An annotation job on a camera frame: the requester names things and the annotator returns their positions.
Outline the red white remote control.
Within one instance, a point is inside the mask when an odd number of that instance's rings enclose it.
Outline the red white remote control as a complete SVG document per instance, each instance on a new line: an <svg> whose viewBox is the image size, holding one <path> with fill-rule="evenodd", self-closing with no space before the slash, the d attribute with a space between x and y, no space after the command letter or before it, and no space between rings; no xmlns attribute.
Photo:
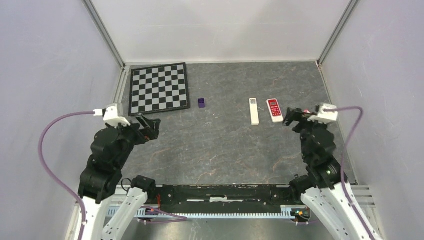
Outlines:
<svg viewBox="0 0 424 240"><path fill-rule="evenodd" d="M282 123L284 121L284 117L282 115L278 100L276 98L267 99L266 104L269 110L271 121L273 123Z"/></svg>

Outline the long white remote control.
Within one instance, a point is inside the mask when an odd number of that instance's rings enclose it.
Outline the long white remote control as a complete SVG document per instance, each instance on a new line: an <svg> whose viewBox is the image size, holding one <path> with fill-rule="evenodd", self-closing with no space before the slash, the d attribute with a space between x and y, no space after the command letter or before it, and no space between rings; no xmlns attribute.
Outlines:
<svg viewBox="0 0 424 240"><path fill-rule="evenodd" d="M259 112L256 98L249 99L249 110L250 110L250 120L252 126L258 126L259 121Z"/></svg>

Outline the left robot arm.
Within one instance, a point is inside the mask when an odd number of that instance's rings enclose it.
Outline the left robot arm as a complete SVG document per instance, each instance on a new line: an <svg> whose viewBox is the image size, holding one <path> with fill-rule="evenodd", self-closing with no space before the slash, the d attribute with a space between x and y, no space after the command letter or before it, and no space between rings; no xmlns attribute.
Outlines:
<svg viewBox="0 0 424 240"><path fill-rule="evenodd" d="M106 109L102 115L105 128L99 130L90 146L91 155L80 175L77 195L80 197L81 227L79 240L120 240L144 204L157 198L156 182L136 177L126 199L108 223L106 213L112 196L123 177L122 170L135 146L156 140L160 119L139 114L124 117Z"/></svg>

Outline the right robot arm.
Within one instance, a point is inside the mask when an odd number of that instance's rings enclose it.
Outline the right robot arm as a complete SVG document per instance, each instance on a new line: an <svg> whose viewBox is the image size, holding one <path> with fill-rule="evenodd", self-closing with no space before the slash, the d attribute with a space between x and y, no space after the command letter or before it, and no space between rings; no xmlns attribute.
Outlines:
<svg viewBox="0 0 424 240"><path fill-rule="evenodd" d="M358 110L359 115L349 139L362 120L362 107L322 103L314 112L287 108L283 124L297 123L292 130L300 135L301 157L307 171L306 175L289 183L288 196L293 203L309 208L335 240L380 240L382 237L367 219L353 193L344 171L344 160L338 161L334 157L337 147L328 125L337 121L340 112L352 110Z"/></svg>

